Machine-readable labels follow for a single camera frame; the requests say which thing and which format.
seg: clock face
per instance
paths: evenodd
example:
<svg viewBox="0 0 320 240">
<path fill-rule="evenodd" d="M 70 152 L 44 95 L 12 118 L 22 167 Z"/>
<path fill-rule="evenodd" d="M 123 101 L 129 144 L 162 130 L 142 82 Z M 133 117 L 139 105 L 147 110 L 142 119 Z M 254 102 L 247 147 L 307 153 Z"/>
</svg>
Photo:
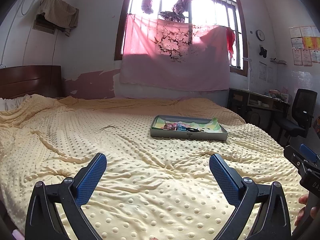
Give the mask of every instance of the clock face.
<svg viewBox="0 0 320 240">
<path fill-rule="evenodd" d="M 263 33 L 263 31 L 261 31 L 261 30 L 257 30 L 256 31 L 256 35 L 257 35 L 257 38 L 260 40 L 260 41 L 264 41 L 265 40 L 265 36 L 264 36 L 264 33 Z"/>
</svg>

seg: brown headboard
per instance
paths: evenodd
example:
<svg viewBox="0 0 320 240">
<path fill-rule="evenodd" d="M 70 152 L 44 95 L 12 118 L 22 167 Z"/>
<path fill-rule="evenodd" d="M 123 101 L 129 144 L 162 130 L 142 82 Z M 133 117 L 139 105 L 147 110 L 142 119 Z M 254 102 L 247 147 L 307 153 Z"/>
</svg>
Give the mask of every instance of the brown headboard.
<svg viewBox="0 0 320 240">
<path fill-rule="evenodd" d="M 0 98 L 29 94 L 63 97 L 61 66 L 35 65 L 0 69 Z"/>
</svg>

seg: certificate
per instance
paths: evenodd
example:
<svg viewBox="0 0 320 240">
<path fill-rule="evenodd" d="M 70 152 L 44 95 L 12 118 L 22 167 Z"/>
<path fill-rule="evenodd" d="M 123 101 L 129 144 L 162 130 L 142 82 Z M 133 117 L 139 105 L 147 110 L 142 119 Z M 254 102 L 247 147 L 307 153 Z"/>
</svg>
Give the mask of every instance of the certificate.
<svg viewBox="0 0 320 240">
<path fill-rule="evenodd" d="M 320 37 L 320 32 L 319 32 L 318 28 L 316 26 L 311 26 L 311 28 L 312 28 L 313 36 Z"/>
<path fill-rule="evenodd" d="M 300 27 L 302 37 L 313 37 L 311 26 Z"/>
<path fill-rule="evenodd" d="M 301 49 L 293 49 L 293 63 L 295 65 L 302 66 L 302 54 L 301 54 Z"/>
<path fill-rule="evenodd" d="M 293 38 L 291 39 L 292 47 L 297 49 L 304 49 L 302 38 Z"/>
<path fill-rule="evenodd" d="M 302 37 L 300 27 L 298 27 L 298 28 L 290 28 L 289 31 L 290 31 L 291 38 Z"/>
<path fill-rule="evenodd" d="M 312 59 L 311 59 L 311 53 L 310 49 L 302 49 L 301 50 L 302 54 L 302 63 L 305 66 L 312 66 Z"/>
<path fill-rule="evenodd" d="M 315 49 L 315 41 L 313 37 L 303 37 L 302 42 L 305 49 Z"/>
<path fill-rule="evenodd" d="M 312 62 L 318 63 L 320 61 L 320 51 L 316 50 L 316 49 L 311 49 L 310 50 L 311 53 L 311 60 Z"/>
<path fill-rule="evenodd" d="M 320 38 L 314 37 L 313 40 L 315 41 L 316 48 L 320 49 Z"/>
</svg>

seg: desk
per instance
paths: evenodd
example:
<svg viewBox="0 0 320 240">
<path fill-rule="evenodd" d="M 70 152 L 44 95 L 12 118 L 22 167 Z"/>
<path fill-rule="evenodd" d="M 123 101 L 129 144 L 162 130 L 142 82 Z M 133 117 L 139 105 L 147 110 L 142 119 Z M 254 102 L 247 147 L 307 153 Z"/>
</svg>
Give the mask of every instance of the desk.
<svg viewBox="0 0 320 240">
<path fill-rule="evenodd" d="M 263 104 L 267 104 L 268 106 L 259 106 L 255 103 L 257 101 L 261 101 Z M 240 90 L 234 88 L 230 88 L 229 90 L 227 108 L 239 114 L 243 119 L 245 118 L 245 114 L 247 113 L 248 108 L 266 110 L 271 112 L 271 118 L 269 120 L 267 133 L 270 132 L 275 113 L 282 113 L 283 117 L 286 118 L 288 115 L 289 106 L 290 105 L 286 102 L 279 101 L 277 99 L 248 90 Z"/>
</svg>

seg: human hand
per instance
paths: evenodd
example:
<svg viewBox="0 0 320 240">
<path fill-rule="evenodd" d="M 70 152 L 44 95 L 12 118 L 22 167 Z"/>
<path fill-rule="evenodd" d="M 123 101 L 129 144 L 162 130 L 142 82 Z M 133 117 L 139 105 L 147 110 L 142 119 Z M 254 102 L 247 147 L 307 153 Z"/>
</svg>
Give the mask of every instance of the human hand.
<svg viewBox="0 0 320 240">
<path fill-rule="evenodd" d="M 308 202 L 308 198 L 309 198 L 309 194 L 306 194 L 306 195 L 300 197 L 300 198 L 299 198 L 299 203 L 306 205 L 307 202 Z M 300 223 L 301 219 L 303 218 L 304 210 L 305 210 L 305 207 L 303 207 L 303 208 L 299 211 L 298 216 L 297 216 L 297 220 L 296 220 L 295 223 L 294 223 L 295 226 L 297 226 L 297 225 Z M 313 208 L 311 209 L 311 211 L 310 211 L 310 216 L 314 219 L 314 218 L 316 217 L 318 211 L 319 211 L 319 208 L 318 208 L 318 207 L 313 207 Z"/>
</svg>

